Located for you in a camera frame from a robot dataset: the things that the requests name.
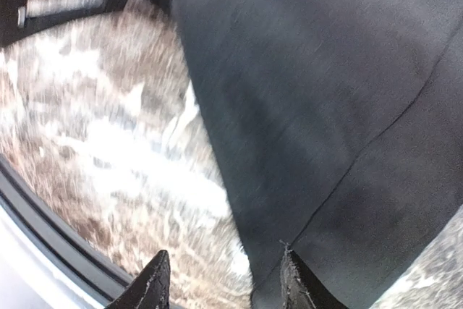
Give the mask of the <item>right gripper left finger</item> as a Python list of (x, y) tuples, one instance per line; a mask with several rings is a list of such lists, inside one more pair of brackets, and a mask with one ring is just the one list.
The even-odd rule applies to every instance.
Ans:
[(168, 309), (170, 275), (169, 253), (160, 250), (105, 309)]

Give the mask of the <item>black long sleeve shirt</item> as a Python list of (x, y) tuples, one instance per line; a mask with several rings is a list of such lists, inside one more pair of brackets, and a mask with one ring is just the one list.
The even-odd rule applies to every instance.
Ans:
[(462, 0), (171, 0), (249, 258), (370, 307), (462, 205)]

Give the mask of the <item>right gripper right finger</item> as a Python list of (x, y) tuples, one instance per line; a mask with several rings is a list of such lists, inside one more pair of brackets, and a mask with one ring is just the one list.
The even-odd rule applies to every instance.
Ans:
[(281, 259), (280, 282), (285, 309), (347, 309), (322, 284), (301, 257), (285, 247)]

